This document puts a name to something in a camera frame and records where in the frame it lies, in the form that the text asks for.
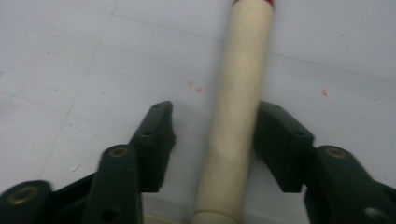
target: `cream-colored tube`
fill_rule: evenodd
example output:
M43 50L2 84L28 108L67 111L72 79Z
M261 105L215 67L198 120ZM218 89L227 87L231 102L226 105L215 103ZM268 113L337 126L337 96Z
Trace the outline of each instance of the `cream-colored tube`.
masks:
M235 2L192 224L237 224L247 183L273 7Z

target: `screw hole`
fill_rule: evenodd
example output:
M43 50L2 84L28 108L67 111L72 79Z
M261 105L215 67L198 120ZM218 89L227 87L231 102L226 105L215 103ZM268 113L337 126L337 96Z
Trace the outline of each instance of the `screw hole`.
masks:
M330 156L332 156L332 157L334 157L334 158L336 158L336 159L344 159L346 156L347 156L347 154L345 153L345 151L343 151L343 150L340 150L340 149L338 149L338 148L326 148L326 150L325 150L325 152L328 154L328 155L330 155Z
M110 154L111 157L115 157L115 158L117 158L117 157L123 157L123 156L125 156L126 154L128 154L128 149L125 148L125 147L114 148L114 149L112 149L112 150L110 151L109 154Z
M115 208L109 208L103 211L100 215L100 220L102 223L112 223L120 216L120 211Z
M38 193L38 188L36 187L25 187L19 189L8 197L8 203L17 205L21 203L26 203L33 199Z
M373 207L367 207L364 210L364 213L368 218L370 218L372 221L374 221L377 224L390 224L390 218L387 216L384 212L381 210L378 210Z

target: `white tile floor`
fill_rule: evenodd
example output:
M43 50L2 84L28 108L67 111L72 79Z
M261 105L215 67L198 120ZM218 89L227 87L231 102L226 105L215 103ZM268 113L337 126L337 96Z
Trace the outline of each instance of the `white tile floor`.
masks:
M126 143L149 107L174 103L177 145L145 210L188 222L232 1L0 1L0 191L42 178L55 189ZM396 2L278 0L262 98L316 145L353 152L396 187ZM307 223L252 157L245 223Z

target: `red speck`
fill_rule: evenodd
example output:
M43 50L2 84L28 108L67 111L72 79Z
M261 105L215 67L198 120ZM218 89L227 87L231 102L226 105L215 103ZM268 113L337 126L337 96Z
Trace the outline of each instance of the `red speck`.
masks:
M325 96L325 97L328 96L327 91L325 89L322 90L322 96Z
M194 88L194 82L193 82L193 81L189 81L189 83L187 83L187 85L188 85L190 88Z

